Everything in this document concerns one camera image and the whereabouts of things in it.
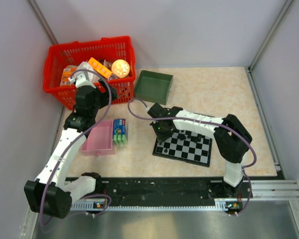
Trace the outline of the pink open drawer box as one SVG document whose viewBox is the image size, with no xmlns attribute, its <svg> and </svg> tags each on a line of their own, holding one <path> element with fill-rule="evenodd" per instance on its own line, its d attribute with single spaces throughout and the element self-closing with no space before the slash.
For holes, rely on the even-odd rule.
<svg viewBox="0 0 299 239">
<path fill-rule="evenodd" d="M 95 126 L 82 145 L 82 153 L 85 156 L 113 155 L 113 120 L 103 120 Z"/>
</svg>

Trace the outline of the red plastic shopping basket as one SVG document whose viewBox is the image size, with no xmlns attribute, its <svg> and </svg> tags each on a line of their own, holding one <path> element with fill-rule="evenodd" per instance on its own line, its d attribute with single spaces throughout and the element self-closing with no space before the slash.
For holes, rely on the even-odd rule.
<svg viewBox="0 0 299 239">
<path fill-rule="evenodd" d="M 75 104 L 76 88 L 73 85 L 60 85 L 62 72 L 66 66 L 78 66 L 91 57 L 110 62 L 118 59 L 126 60 L 131 68 L 129 76 L 109 82 L 109 85 L 116 88 L 118 93 L 118 98 L 112 103 L 127 103 L 134 97 L 136 58 L 129 36 L 101 38 L 88 42 L 75 41 L 51 46 L 44 65 L 43 90 L 54 96 L 64 107 L 72 110 Z"/>
</svg>

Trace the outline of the black white chess board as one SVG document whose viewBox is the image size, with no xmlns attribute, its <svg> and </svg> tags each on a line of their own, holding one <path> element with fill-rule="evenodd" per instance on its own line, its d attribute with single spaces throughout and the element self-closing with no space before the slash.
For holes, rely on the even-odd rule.
<svg viewBox="0 0 299 239">
<path fill-rule="evenodd" d="M 184 161 L 199 166 L 209 167 L 212 151 L 212 139 L 188 130 L 175 127 L 168 140 L 158 143 L 157 139 L 152 154 L 157 157 Z"/>
</svg>

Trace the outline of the white plastic bag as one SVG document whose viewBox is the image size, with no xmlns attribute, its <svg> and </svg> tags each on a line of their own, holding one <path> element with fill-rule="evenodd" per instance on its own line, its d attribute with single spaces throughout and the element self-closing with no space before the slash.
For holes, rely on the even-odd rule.
<svg viewBox="0 0 299 239">
<path fill-rule="evenodd" d="M 96 83 L 99 80 L 99 77 L 96 76 L 95 74 L 93 74 L 91 72 L 82 71 L 82 69 L 94 71 L 93 67 L 88 62 L 84 61 L 77 67 L 76 70 L 80 70 L 80 71 L 74 74 L 74 78 L 77 78 L 80 74 L 87 73 L 88 80 L 91 83 Z"/>
</svg>

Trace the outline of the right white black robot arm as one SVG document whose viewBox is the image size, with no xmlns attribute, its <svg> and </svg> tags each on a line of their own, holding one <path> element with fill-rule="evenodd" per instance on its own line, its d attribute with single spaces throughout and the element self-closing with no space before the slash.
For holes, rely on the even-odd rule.
<svg viewBox="0 0 299 239">
<path fill-rule="evenodd" d="M 257 161 L 257 156 L 251 147 L 251 135 L 235 115 L 216 118 L 191 113 L 180 107 L 164 108 L 158 103 L 147 107 L 147 114 L 153 120 L 150 125 L 159 142 L 166 141 L 175 130 L 211 138 L 225 160 L 224 194 L 234 197 L 241 191 L 240 182 L 244 177 L 243 170 L 247 167 L 246 154 L 248 151 L 253 154 L 252 164 Z"/>
</svg>

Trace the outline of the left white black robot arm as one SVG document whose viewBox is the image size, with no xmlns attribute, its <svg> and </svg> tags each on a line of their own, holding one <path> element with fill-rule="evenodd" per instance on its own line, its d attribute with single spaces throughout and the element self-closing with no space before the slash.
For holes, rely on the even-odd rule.
<svg viewBox="0 0 299 239">
<path fill-rule="evenodd" d="M 105 77 L 94 70 L 80 69 L 69 78 L 77 89 L 75 105 L 65 120 L 59 142 L 49 161 L 33 180 L 24 186 L 29 208 L 41 216 L 65 218 L 71 206 L 86 195 L 99 197 L 103 185 L 97 182 L 97 173 L 83 173 L 75 181 L 66 184 L 70 166 L 90 131 L 101 121 L 96 120 L 99 109 L 109 109 L 118 95 Z"/>
</svg>

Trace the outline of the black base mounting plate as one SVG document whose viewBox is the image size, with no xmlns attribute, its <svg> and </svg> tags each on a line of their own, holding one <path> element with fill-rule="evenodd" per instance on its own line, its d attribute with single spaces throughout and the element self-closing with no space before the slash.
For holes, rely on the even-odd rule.
<svg viewBox="0 0 299 239">
<path fill-rule="evenodd" d="M 247 199 L 250 186 L 237 188 L 221 177 L 102 177 L 90 194 L 107 194 L 111 206 L 213 206 L 215 199 Z"/>
</svg>

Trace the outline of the orange punched cardboard box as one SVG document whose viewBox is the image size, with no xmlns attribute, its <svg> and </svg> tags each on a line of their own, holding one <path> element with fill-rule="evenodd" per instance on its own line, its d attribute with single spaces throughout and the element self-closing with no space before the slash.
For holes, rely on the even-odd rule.
<svg viewBox="0 0 299 239">
<path fill-rule="evenodd" d="M 108 79 L 111 75 L 112 75 L 112 71 L 110 71 L 108 68 L 106 68 L 103 64 L 101 64 L 100 62 L 98 62 L 96 59 L 94 59 L 93 57 L 91 57 L 88 60 L 88 63 L 92 66 L 92 68 L 98 72 L 99 74 L 101 74 L 103 77 L 105 77 L 106 79 Z"/>
</svg>

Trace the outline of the orange round ball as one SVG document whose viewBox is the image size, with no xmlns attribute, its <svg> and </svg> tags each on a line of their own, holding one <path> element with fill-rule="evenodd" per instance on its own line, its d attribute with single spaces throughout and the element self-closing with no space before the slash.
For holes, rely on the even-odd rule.
<svg viewBox="0 0 299 239">
<path fill-rule="evenodd" d="M 124 78 L 129 75 L 130 65 L 127 61 L 118 59 L 112 64 L 111 71 L 119 78 Z"/>
</svg>

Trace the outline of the small orange carton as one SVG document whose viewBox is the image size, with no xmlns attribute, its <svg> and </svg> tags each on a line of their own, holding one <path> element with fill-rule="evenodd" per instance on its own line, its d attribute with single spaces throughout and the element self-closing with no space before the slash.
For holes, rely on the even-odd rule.
<svg viewBox="0 0 299 239">
<path fill-rule="evenodd" d="M 60 86 L 70 86 L 72 83 L 69 81 L 71 74 L 77 69 L 75 65 L 68 65 L 66 68 L 63 69 Z"/>
</svg>

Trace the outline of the blue green packaged item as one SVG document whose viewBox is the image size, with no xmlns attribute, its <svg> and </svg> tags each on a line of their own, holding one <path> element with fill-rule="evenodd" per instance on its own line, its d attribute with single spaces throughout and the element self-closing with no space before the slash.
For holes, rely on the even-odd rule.
<svg viewBox="0 0 299 239">
<path fill-rule="evenodd" d="M 115 145 L 126 145 L 128 143 L 126 119 L 113 120 L 113 142 Z"/>
</svg>

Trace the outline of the dark green open box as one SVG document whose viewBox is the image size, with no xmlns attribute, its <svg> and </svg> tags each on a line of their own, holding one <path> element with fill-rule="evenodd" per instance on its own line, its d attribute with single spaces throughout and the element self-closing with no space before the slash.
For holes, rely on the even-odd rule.
<svg viewBox="0 0 299 239">
<path fill-rule="evenodd" d="M 134 87 L 134 96 L 146 102 L 166 105 L 172 83 L 173 75 L 142 70 Z"/>
</svg>

